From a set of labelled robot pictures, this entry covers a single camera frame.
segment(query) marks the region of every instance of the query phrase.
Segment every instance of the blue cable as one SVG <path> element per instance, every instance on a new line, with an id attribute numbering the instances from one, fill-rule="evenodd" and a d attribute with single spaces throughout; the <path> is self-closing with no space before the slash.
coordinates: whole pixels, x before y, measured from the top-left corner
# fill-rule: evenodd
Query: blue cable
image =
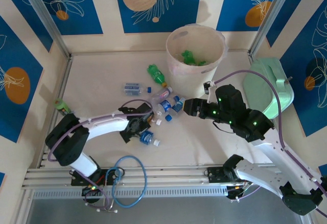
<path id="1" fill-rule="evenodd" d="M 117 182 L 120 181 L 121 176 L 122 176 L 122 173 L 121 173 L 121 171 L 118 168 L 118 165 L 119 165 L 120 162 L 122 162 L 123 160 L 128 159 L 128 158 L 134 159 L 134 160 L 136 160 L 140 164 L 140 166 L 141 166 L 141 168 L 143 170 L 143 174 L 144 174 L 144 188 L 143 188 L 143 191 L 142 191 L 141 195 L 138 197 L 138 199 L 134 203 L 131 203 L 130 205 L 124 205 L 124 204 L 120 203 L 118 201 L 118 199 L 114 196 L 114 192 L 115 192 L 115 189 L 116 189 Z M 122 208 L 130 208 L 130 207 L 133 207 L 134 205 L 136 205 L 142 199 L 142 197 L 144 196 L 144 194 L 145 194 L 145 192 L 147 190 L 147 186 L 148 186 L 147 173 L 145 171 L 145 168 L 144 168 L 142 162 L 140 161 L 140 159 L 138 159 L 135 156 L 123 156 L 122 158 L 118 159 L 118 161 L 116 162 L 116 164 L 114 165 L 114 167 L 112 167 L 112 168 L 110 168 L 110 169 L 107 170 L 106 179 L 108 178 L 109 172 L 112 171 L 112 170 L 115 170 L 115 171 L 118 171 L 119 172 L 118 173 L 118 178 L 116 178 L 113 181 L 113 185 L 112 185 L 112 189 L 111 189 L 112 199 L 115 201 L 116 204 L 118 204 Z"/>

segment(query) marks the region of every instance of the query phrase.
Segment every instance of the container lid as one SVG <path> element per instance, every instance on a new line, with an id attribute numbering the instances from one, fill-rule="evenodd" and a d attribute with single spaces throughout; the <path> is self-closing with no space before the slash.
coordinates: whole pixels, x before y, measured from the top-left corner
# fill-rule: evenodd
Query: container lid
<path id="1" fill-rule="evenodd" d="M 161 124 L 161 122 L 162 122 L 162 120 L 159 118 L 159 119 L 155 122 L 155 124 L 156 124 L 157 126 L 159 126 L 159 125 Z"/>
<path id="2" fill-rule="evenodd" d="M 172 117 L 171 115 L 169 115 L 169 114 L 165 117 L 165 119 L 166 119 L 168 122 L 169 122 L 170 120 L 172 120 L 172 118 L 173 118 L 173 117 Z"/>
<path id="3" fill-rule="evenodd" d="M 160 140 L 155 139 L 154 142 L 153 142 L 153 145 L 155 145 L 155 146 L 159 146 L 159 144 L 160 144 Z"/>

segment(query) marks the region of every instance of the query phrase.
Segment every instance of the white wall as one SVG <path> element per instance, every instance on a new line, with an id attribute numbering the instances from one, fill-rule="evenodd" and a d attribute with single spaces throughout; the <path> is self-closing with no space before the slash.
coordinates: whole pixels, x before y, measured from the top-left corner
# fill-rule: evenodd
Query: white wall
<path id="1" fill-rule="evenodd" d="M 200 0 L 197 23 L 216 29 L 224 0 Z M 117 0 L 93 0 L 103 35 L 69 35 L 63 39 L 72 53 L 163 51 L 170 33 L 124 34 Z M 230 49 L 249 49 L 253 32 L 223 32 Z"/>
<path id="2" fill-rule="evenodd" d="M 7 224 L 35 152 L 41 149 L 48 129 L 58 78 L 65 58 L 54 45 L 48 53 L 11 0 L 0 0 L 0 16 L 43 67 L 23 130 L 17 143 L 0 136 L 0 172 L 6 174 L 0 191 L 0 223 Z"/>
<path id="3" fill-rule="evenodd" d="M 302 0 L 272 48 L 265 40 L 256 57 L 281 58 L 323 1 Z M 327 127 L 306 137 L 293 105 L 283 112 L 282 120 L 285 141 L 308 165 L 318 171 L 319 166 L 327 163 Z M 324 198 L 319 209 L 327 213 L 327 198 Z M 319 213 L 316 212 L 316 216 L 319 223 L 327 223 L 327 219 Z"/>

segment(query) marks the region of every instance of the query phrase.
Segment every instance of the mint green container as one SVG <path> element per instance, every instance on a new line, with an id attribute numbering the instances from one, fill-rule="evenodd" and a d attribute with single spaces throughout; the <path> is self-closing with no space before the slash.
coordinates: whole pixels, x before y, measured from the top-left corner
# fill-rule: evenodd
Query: mint green container
<path id="1" fill-rule="evenodd" d="M 250 70 L 265 76 L 276 89 L 284 111 L 294 100 L 294 92 L 277 58 L 258 58 Z M 244 92 L 251 109 L 259 110 L 269 119 L 278 116 L 277 99 L 270 86 L 259 76 L 248 73 L 243 81 Z"/>

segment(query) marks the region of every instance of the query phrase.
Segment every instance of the white bucket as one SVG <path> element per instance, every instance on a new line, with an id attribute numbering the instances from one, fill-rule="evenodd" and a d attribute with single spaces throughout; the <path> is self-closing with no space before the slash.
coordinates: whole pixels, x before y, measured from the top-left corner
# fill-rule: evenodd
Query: white bucket
<path id="1" fill-rule="evenodd" d="M 166 42 L 169 86 L 177 94 L 188 98 L 204 95 L 203 83 L 211 81 L 218 64 L 227 55 L 225 37 L 213 28 L 197 24 L 173 31 Z M 206 66 L 189 66 L 177 58 L 185 50 L 191 51 L 195 60 L 209 62 Z"/>

